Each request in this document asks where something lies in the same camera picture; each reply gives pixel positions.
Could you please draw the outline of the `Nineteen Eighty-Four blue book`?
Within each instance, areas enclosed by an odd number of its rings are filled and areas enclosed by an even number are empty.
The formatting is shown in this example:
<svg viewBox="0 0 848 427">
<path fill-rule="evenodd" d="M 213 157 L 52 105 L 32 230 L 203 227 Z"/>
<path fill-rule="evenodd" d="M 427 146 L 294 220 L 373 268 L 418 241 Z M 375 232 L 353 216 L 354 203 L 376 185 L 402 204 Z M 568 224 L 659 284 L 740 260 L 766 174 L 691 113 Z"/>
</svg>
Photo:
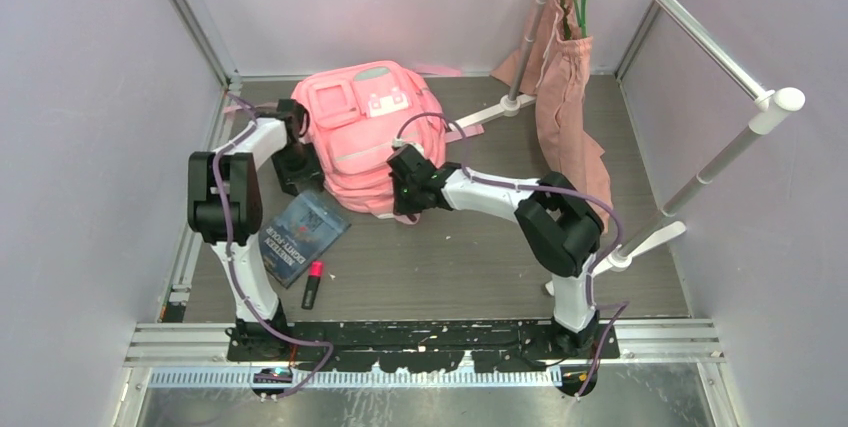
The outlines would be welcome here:
<svg viewBox="0 0 848 427">
<path fill-rule="evenodd" d="M 267 273 L 289 288 L 350 226 L 331 196 L 316 191 L 299 194 L 259 233 Z"/>
</svg>

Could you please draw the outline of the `pink student backpack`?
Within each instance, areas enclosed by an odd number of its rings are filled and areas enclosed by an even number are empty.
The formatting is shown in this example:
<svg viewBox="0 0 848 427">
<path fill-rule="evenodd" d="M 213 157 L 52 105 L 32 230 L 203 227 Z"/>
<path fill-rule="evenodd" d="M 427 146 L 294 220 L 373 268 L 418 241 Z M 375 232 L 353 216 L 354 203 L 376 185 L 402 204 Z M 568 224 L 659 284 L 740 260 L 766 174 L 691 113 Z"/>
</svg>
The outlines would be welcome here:
<svg viewBox="0 0 848 427">
<path fill-rule="evenodd" d="M 423 156 L 442 166 L 449 162 L 451 136 L 459 133 L 419 73 L 394 61 L 343 67 L 305 78 L 282 99 L 300 102 L 310 115 L 305 139 L 315 146 L 325 175 L 325 190 L 318 193 L 353 212 L 417 221 L 421 213 L 401 217 L 393 211 L 391 142 L 396 137 L 418 142 Z"/>
</svg>

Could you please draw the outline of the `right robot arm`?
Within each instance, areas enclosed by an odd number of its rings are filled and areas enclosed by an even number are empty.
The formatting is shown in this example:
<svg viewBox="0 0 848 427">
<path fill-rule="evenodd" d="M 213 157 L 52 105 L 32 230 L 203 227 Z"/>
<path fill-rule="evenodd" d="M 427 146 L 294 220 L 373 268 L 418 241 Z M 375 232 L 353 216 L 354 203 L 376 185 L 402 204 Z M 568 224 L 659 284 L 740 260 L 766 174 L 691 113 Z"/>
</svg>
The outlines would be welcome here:
<svg viewBox="0 0 848 427">
<path fill-rule="evenodd" d="M 574 191 L 558 172 L 541 179 L 510 179 L 465 170 L 454 162 L 436 166 L 411 145 L 394 148 L 387 164 L 394 212 L 401 217 L 443 209 L 516 223 L 536 261 L 551 275 L 556 347 L 571 358 L 592 347 L 599 313 L 590 294 L 590 270 L 604 224 L 587 196 Z"/>
</svg>

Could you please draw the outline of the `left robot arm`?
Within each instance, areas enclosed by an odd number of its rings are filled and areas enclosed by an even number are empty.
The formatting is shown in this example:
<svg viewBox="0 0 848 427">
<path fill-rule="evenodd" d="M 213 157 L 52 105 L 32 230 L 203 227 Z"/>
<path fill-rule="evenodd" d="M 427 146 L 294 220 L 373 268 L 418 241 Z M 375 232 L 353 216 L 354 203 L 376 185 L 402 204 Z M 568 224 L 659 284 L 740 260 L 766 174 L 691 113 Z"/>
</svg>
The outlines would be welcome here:
<svg viewBox="0 0 848 427">
<path fill-rule="evenodd" d="M 275 107 L 256 107 L 238 96 L 232 99 L 246 113 L 247 125 L 216 149 L 190 155 L 187 222 L 225 269 L 236 306 L 232 342 L 277 360 L 293 345 L 323 343 L 291 335 L 271 287 L 260 252 L 258 170 L 271 162 L 282 191 L 292 196 L 321 190 L 324 173 L 315 147 L 305 139 L 310 115 L 300 102 L 282 99 Z"/>
</svg>

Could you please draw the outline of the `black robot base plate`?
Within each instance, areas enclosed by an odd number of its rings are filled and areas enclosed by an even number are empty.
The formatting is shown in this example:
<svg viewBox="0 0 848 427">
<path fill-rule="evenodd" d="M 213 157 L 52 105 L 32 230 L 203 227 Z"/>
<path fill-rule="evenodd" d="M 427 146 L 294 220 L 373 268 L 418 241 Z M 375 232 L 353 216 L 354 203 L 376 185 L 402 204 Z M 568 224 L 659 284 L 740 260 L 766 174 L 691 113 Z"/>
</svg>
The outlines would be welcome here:
<svg viewBox="0 0 848 427">
<path fill-rule="evenodd" d="M 225 330 L 232 362 L 281 362 L 305 371 L 363 373 L 453 372 L 465 360 L 476 373 L 537 372 L 574 361 L 590 367 L 595 355 L 620 355 L 615 330 L 591 326 L 582 344 L 548 319 L 453 321 L 304 321 L 282 340 L 257 323 Z"/>
</svg>

